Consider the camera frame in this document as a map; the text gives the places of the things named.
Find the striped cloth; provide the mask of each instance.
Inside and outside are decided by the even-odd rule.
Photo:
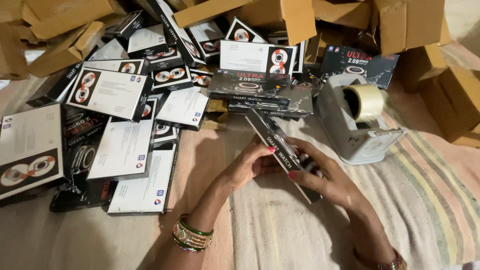
[[[342,163],[315,117],[279,124],[340,164],[372,203],[409,269],[479,259],[480,150],[439,137],[419,95],[405,94],[395,83],[388,94],[385,124],[404,126],[408,134],[381,162]],[[225,142],[237,147],[225,147],[226,164],[252,135],[241,118],[229,121]],[[344,210],[326,201],[307,205],[284,173],[250,181],[230,197],[229,208],[234,269],[357,268]]]

